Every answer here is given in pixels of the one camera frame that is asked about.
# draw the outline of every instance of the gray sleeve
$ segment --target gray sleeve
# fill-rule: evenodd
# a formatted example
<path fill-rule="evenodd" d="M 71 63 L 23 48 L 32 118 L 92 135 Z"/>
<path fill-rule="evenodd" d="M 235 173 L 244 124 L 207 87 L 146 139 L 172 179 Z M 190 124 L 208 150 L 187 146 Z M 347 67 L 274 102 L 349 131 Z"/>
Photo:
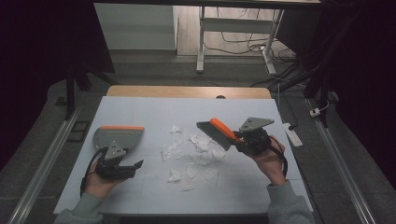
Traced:
<path fill-rule="evenodd" d="M 268 207 L 268 218 L 271 224 L 276 223 L 315 223 L 314 217 L 303 196 L 297 196 L 289 180 L 281 186 L 267 186 L 271 203 Z"/>
<path fill-rule="evenodd" d="M 55 219 L 55 224 L 99 224 L 103 216 L 99 214 L 103 200 L 83 193 L 75 209 L 64 209 Z"/>

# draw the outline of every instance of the wooden floor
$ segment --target wooden floor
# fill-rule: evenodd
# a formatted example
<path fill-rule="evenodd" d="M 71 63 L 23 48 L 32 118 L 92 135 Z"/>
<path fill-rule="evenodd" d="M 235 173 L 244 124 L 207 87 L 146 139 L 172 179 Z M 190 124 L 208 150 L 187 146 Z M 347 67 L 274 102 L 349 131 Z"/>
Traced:
<path fill-rule="evenodd" d="M 178 14 L 178 30 L 177 30 L 177 55 L 179 56 L 196 56 L 199 44 L 199 7 L 177 7 Z M 249 19 L 249 20 L 266 20 L 270 21 L 273 18 L 274 11 L 272 9 L 257 9 L 257 8 L 228 8 L 219 7 L 219 15 L 216 7 L 206 7 L 206 18 L 229 18 L 229 19 Z M 227 41 L 245 41 L 239 43 Z M 238 34 L 238 33 L 222 33 L 221 32 L 205 32 L 204 42 L 207 47 L 205 55 L 219 55 L 219 56 L 256 56 L 261 57 L 260 52 L 246 52 L 249 50 L 248 46 L 262 44 L 266 42 L 268 35 L 261 34 Z M 222 49 L 236 54 L 223 52 Z M 273 44 L 274 51 L 286 49 L 280 42 Z"/>

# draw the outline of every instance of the black bristles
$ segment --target black bristles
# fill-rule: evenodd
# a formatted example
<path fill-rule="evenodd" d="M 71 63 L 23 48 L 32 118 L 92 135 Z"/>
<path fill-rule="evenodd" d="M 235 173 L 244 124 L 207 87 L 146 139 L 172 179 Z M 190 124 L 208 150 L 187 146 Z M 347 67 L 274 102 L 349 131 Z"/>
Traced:
<path fill-rule="evenodd" d="M 209 136 L 215 142 L 221 145 L 226 151 L 230 149 L 230 140 L 224 135 L 224 133 L 222 133 L 221 131 L 219 131 L 219 129 L 213 126 L 210 121 L 197 122 L 197 127 L 201 131 L 206 133 L 207 136 Z"/>

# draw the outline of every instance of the white tabletop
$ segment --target white tabletop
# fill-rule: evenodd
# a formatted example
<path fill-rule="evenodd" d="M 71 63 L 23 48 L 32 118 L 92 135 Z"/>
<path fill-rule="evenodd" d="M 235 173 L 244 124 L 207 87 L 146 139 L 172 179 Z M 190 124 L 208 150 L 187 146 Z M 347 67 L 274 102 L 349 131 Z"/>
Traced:
<path fill-rule="evenodd" d="M 274 100 L 111 96 L 104 97 L 99 105 L 54 213 L 59 214 L 65 208 L 73 209 L 78 203 L 80 181 L 95 152 L 92 136 L 102 125 L 145 127 L 139 144 L 121 162 L 121 165 L 132 165 L 144 160 L 143 166 L 136 171 L 134 178 L 111 191 L 102 206 L 102 213 L 117 216 L 266 213 L 270 202 L 266 186 L 270 181 L 252 159 L 239 153 L 235 147 L 231 147 L 220 161 L 208 157 L 211 160 L 208 165 L 197 164 L 195 167 L 199 173 L 196 177 L 188 178 L 185 172 L 186 164 L 195 162 L 191 155 L 199 154 L 190 141 L 190 134 L 205 136 L 196 127 L 196 122 L 218 118 L 237 131 L 248 117 L 275 121 L 264 129 L 285 145 L 285 156 L 289 161 L 287 179 L 296 194 L 305 196 L 312 211 Z M 172 133 L 174 125 L 182 133 Z M 184 156 L 163 161 L 163 145 L 178 140 L 183 141 L 179 149 Z M 182 179 L 176 183 L 169 182 L 170 169 L 180 172 Z M 219 171 L 215 184 L 207 182 L 206 171 Z M 194 189 L 181 191 L 186 185 Z"/>

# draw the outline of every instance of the hand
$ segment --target hand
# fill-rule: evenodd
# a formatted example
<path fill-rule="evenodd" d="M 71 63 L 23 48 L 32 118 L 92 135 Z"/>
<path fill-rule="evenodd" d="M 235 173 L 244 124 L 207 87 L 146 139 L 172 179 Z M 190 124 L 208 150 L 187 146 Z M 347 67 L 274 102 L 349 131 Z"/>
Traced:
<path fill-rule="evenodd" d="M 283 153 L 285 151 L 285 147 L 280 144 L 273 135 L 270 135 L 270 138 L 271 146 Z M 267 149 L 258 156 L 249 154 L 245 155 L 249 156 L 257 163 L 260 170 L 270 179 L 273 185 L 282 185 L 286 182 L 286 178 L 282 173 L 282 161 L 275 154 L 275 152 Z"/>
<path fill-rule="evenodd" d="M 85 187 L 84 192 L 99 197 L 101 199 L 104 199 L 114 187 L 124 182 L 126 179 L 122 179 L 122 180 L 103 179 L 95 172 L 96 163 L 97 161 L 91 166 L 89 172 L 90 175 L 87 176 L 87 185 Z"/>

